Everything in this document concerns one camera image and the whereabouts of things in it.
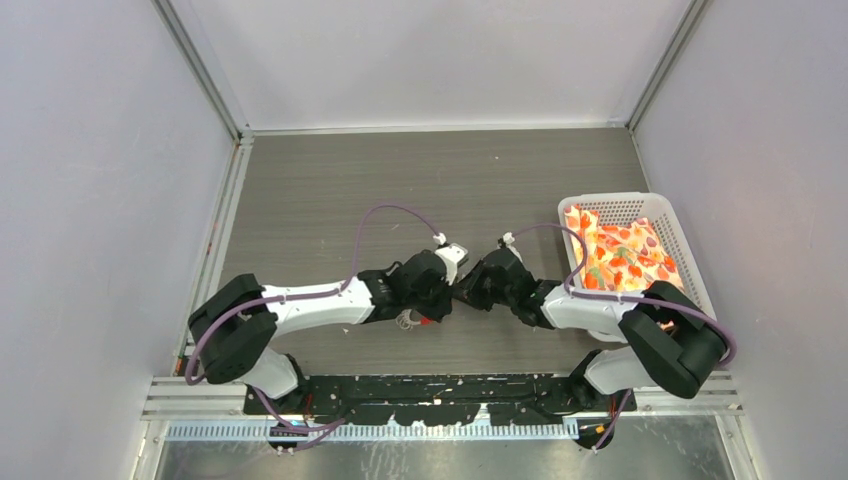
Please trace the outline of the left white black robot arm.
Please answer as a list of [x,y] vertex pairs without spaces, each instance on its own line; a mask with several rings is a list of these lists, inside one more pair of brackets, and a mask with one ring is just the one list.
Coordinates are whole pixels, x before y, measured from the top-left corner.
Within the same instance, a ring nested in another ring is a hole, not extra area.
[[186,380],[241,381],[280,412],[296,413],[307,389],[295,360],[271,348],[275,338],[333,324],[395,320],[412,311],[440,321],[452,311],[452,287],[466,260],[463,247],[447,244],[336,283],[277,287],[239,275],[190,315],[195,347]]

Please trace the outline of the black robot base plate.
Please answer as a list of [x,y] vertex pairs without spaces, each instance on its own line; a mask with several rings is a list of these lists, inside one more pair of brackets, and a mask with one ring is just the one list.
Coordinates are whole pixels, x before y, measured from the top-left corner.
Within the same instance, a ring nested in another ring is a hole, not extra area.
[[632,411],[633,395],[596,392],[588,383],[554,374],[312,375],[271,403],[280,415],[348,425],[469,425],[487,414],[494,426],[559,424],[585,413],[608,419]]

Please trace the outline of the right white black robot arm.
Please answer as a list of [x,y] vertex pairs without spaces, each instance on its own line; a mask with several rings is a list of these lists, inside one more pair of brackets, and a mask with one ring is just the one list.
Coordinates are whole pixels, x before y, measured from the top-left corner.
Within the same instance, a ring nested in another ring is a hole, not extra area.
[[656,281],[641,292],[602,292],[535,278],[508,248],[483,257],[455,288],[477,310],[508,308],[522,323],[551,330],[582,329],[624,341],[588,355],[572,376],[571,397],[596,410],[622,390],[656,386],[691,399],[729,362],[729,335],[681,290]]

